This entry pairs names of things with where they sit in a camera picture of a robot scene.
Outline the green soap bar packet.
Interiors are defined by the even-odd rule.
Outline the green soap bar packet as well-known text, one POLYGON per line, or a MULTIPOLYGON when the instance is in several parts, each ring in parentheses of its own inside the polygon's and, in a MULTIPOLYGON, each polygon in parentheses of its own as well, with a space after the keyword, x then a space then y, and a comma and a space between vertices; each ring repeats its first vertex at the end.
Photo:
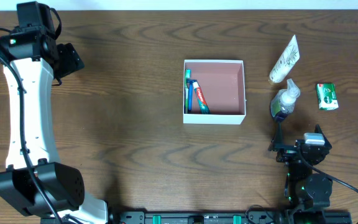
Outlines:
POLYGON ((333 83, 318 83, 316 85, 316 93, 320 110, 329 111, 339 108, 336 89, 333 83))

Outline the red green toothpaste tube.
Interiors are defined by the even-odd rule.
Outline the red green toothpaste tube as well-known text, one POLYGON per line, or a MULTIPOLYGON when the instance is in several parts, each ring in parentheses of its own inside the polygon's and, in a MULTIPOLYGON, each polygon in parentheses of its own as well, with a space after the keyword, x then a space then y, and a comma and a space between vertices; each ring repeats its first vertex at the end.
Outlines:
POLYGON ((208 104, 206 102, 206 99, 205 99, 202 89, 200 87, 200 84, 197 81, 193 82, 193 89, 195 91, 195 95, 198 100, 198 105, 199 105, 201 114, 210 114, 208 104))

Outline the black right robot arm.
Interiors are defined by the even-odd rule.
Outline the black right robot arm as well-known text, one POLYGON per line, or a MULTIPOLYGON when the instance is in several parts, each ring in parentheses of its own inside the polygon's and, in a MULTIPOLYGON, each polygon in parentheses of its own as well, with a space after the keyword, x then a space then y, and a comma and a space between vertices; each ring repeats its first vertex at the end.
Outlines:
POLYGON ((268 149, 277 153, 277 162, 288 167, 284 195, 291 203, 289 215, 330 206, 333 182, 313 168, 325 159, 331 148, 319 125, 292 146, 284 143, 281 124, 277 124, 268 149))

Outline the blue disposable razor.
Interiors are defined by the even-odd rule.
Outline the blue disposable razor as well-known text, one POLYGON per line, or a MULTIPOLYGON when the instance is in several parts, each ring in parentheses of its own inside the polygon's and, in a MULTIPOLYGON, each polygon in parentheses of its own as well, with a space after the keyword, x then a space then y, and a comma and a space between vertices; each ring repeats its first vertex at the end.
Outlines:
POLYGON ((188 113, 192 111, 192 104, 193 104, 193 84, 196 80, 189 79, 187 80, 188 84, 188 113))

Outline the white leaf-print lotion tube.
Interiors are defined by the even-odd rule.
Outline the white leaf-print lotion tube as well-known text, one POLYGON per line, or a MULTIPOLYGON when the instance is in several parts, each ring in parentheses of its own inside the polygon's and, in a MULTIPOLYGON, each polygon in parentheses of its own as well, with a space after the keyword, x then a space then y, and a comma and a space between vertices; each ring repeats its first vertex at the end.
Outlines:
POLYGON ((294 35, 269 73, 269 82, 273 84, 282 82, 299 59, 300 51, 294 35))

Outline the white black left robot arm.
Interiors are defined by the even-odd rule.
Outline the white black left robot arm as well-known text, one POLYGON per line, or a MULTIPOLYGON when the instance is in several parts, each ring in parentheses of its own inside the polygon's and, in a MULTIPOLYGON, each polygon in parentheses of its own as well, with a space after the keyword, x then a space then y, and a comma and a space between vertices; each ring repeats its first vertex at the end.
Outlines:
POLYGON ((19 24, 0 38, 11 137, 0 197, 42 223, 107 223, 108 206, 85 190, 76 168, 61 163, 53 133, 51 91, 84 63, 72 44, 58 44, 58 13, 39 2, 17 5, 19 24))

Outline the green white toothbrush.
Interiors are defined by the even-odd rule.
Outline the green white toothbrush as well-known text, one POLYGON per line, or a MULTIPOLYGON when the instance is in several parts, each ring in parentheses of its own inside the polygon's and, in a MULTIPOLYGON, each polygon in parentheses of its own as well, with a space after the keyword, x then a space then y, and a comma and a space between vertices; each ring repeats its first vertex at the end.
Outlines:
POLYGON ((191 70, 186 69, 185 71, 185 84, 184 84, 184 89, 185 89, 185 113, 188 112, 188 99, 189 99, 189 87, 188 87, 188 80, 191 77, 191 70))

